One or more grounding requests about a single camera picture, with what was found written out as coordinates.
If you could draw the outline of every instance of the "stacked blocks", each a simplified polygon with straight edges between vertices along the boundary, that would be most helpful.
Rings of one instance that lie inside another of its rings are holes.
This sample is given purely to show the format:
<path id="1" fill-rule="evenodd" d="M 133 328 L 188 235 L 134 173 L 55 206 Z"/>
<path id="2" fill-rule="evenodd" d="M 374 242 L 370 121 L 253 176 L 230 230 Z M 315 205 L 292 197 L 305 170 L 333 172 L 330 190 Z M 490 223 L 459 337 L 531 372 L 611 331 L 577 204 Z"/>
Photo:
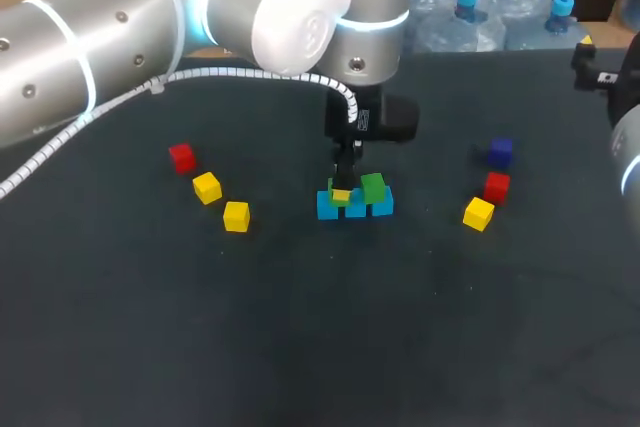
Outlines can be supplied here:
<path id="1" fill-rule="evenodd" d="M 489 148 L 487 162 L 496 169 L 505 170 L 511 164 L 513 155 L 513 141 L 509 139 L 494 139 Z M 496 205 L 503 205 L 509 187 L 511 177 L 506 174 L 490 172 L 484 186 L 482 199 L 475 197 L 467 206 L 463 223 L 480 232 L 484 232 L 491 222 Z"/>
<path id="2" fill-rule="evenodd" d="M 169 155 L 178 174 L 187 174 L 196 169 L 196 157 L 189 144 L 174 145 L 169 149 Z"/>
<path id="3" fill-rule="evenodd" d="M 509 184 L 511 184 L 511 177 L 505 174 L 491 172 L 484 186 L 484 195 L 482 198 L 493 205 L 504 204 L 507 198 L 507 192 L 509 192 Z"/>
<path id="4" fill-rule="evenodd" d="M 331 205 L 333 205 L 334 207 L 347 207 L 349 205 L 349 199 L 350 199 L 351 193 L 346 190 L 334 190 L 333 179 L 329 179 L 327 191 L 329 192 L 329 202 L 331 202 Z"/>
<path id="5" fill-rule="evenodd" d="M 202 174 L 193 179 L 193 188 L 196 195 L 204 205 L 209 205 L 222 197 L 220 182 L 211 172 Z"/>
<path id="6" fill-rule="evenodd" d="M 384 183 L 381 174 L 363 175 L 361 185 L 362 187 L 349 192 L 349 195 L 345 196 L 346 200 L 335 200 L 337 191 L 332 190 L 332 180 L 329 179 L 328 189 L 316 194 L 318 220 L 339 219 L 341 208 L 344 208 L 344 216 L 347 219 L 366 218 L 369 205 L 373 217 L 393 214 L 394 201 L 391 188 Z"/>
<path id="7" fill-rule="evenodd" d="M 471 228 L 484 232 L 493 217 L 494 209 L 495 207 L 489 202 L 475 197 L 465 210 L 462 222 Z"/>
<path id="8" fill-rule="evenodd" d="M 510 139 L 494 139 L 489 148 L 487 161 L 496 169 L 506 170 L 511 164 L 513 141 Z"/>
<path id="9" fill-rule="evenodd" d="M 246 202 L 227 202 L 224 208 L 224 228 L 227 232 L 247 232 L 249 230 L 249 204 Z"/>

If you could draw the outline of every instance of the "dark table surface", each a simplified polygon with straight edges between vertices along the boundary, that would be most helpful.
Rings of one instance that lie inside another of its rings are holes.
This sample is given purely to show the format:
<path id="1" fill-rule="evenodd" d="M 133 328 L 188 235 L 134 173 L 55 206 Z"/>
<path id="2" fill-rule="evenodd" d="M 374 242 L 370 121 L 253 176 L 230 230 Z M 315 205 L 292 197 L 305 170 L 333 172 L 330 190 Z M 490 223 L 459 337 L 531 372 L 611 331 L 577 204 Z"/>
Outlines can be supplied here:
<path id="1" fill-rule="evenodd" d="M 101 119 L 0 203 L 0 425 L 639 425 L 639 251 L 569 59 L 403 64 L 418 138 L 361 164 L 387 219 L 316 220 L 319 87 L 189 80 Z M 461 220 L 495 136 L 512 190 L 480 234 Z M 43 141 L 0 152 L 2 178 Z M 180 142 L 249 234 L 173 173 Z"/>

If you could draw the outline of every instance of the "blue cube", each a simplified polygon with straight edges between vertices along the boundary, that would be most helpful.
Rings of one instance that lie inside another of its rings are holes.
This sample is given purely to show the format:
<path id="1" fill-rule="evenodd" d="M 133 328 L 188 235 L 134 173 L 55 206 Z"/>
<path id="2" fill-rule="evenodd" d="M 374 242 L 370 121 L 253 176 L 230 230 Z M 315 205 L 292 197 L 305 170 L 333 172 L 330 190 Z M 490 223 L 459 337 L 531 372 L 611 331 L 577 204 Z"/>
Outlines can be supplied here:
<path id="1" fill-rule="evenodd" d="M 360 188 L 351 191 L 349 205 L 344 208 L 344 216 L 348 219 L 362 219 L 367 216 L 367 204 L 364 203 L 364 192 Z"/>
<path id="2" fill-rule="evenodd" d="M 329 192 L 321 190 L 316 195 L 316 209 L 318 220 L 338 220 L 338 207 L 329 202 Z"/>
<path id="3" fill-rule="evenodd" d="M 487 161 L 489 165 L 496 169 L 506 169 L 511 164 L 513 155 L 513 141 L 510 139 L 494 139 L 491 141 L 491 148 Z"/>
<path id="4" fill-rule="evenodd" d="M 384 201 L 371 205 L 371 215 L 374 217 L 393 215 L 393 194 L 391 194 L 391 187 L 388 185 L 384 190 Z"/>

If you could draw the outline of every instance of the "yellow cube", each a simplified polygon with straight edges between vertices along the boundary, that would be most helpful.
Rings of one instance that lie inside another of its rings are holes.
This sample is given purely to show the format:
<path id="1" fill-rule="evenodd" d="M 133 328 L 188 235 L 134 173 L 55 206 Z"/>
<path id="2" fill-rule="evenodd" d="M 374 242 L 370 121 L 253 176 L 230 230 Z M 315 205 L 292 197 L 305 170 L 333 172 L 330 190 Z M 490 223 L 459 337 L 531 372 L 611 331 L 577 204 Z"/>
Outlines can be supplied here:
<path id="1" fill-rule="evenodd" d="M 462 223 L 483 232 L 493 217 L 494 209 L 493 204 L 475 197 L 465 210 Z"/>
<path id="2" fill-rule="evenodd" d="M 224 228 L 227 232 L 246 232 L 249 230 L 249 204 L 246 202 L 227 202 L 224 208 Z"/>
<path id="3" fill-rule="evenodd" d="M 331 191 L 333 192 L 333 200 L 335 202 L 349 202 L 349 197 L 351 197 L 350 190 L 331 189 Z"/>
<path id="4" fill-rule="evenodd" d="M 193 179 L 193 188 L 204 205 L 209 205 L 222 197 L 220 182 L 211 172 Z"/>

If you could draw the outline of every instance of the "white joint cap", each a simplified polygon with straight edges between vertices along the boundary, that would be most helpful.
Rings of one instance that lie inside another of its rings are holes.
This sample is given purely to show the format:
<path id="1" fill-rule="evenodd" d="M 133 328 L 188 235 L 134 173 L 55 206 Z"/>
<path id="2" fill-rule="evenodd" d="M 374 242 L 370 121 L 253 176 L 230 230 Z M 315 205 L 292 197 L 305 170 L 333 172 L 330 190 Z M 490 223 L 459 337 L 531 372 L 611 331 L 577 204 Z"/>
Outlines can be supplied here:
<path id="1" fill-rule="evenodd" d="M 351 0 L 262 0 L 251 47 L 257 64 L 280 75 L 299 75 L 318 63 Z"/>

